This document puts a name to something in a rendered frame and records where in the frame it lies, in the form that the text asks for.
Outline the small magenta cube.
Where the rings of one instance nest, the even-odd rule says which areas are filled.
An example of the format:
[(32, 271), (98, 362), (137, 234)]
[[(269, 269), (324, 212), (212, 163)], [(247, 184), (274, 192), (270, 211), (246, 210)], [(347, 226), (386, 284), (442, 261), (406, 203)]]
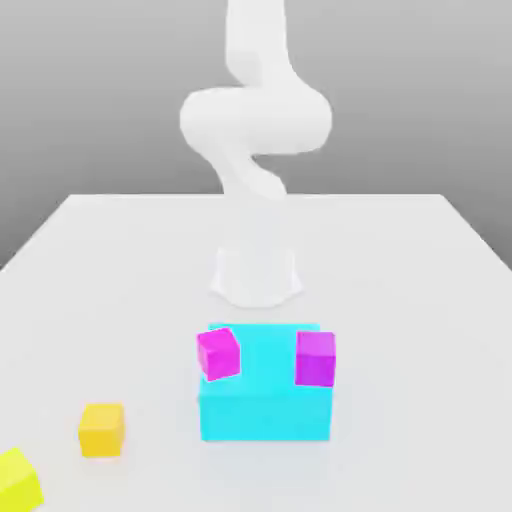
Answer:
[(228, 327), (199, 333), (197, 355), (203, 376), (208, 382), (240, 373), (240, 345)]

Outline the small purple cube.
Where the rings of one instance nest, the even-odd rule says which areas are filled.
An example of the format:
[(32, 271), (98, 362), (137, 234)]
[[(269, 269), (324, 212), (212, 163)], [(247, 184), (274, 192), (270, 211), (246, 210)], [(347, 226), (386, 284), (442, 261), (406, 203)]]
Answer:
[(329, 331), (298, 331), (295, 384), (332, 388), (335, 371), (335, 334)]

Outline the small orange-yellow cube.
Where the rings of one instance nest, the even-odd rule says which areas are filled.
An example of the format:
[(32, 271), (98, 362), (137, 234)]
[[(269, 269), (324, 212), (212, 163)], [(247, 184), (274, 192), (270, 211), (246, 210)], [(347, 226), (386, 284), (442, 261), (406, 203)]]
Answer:
[(79, 424), (78, 437), (84, 457), (120, 456), (125, 439), (123, 405), (120, 403), (87, 404)]

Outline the small lime-yellow cube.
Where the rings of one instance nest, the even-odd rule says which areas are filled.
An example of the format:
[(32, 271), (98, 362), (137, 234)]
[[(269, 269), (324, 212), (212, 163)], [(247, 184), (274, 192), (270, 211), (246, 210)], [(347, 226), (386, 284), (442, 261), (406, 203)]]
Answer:
[(21, 450), (0, 454), (0, 512), (32, 512), (43, 503), (36, 470)]

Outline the large cyan box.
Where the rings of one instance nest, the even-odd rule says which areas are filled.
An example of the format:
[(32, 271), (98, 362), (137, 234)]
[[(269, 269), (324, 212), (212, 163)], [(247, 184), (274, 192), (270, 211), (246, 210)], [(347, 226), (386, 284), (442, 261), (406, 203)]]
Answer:
[(333, 387), (295, 384), (298, 331), (320, 325), (211, 323), (228, 327), (241, 349), (238, 375), (199, 384), (199, 425), (204, 441), (327, 441)]

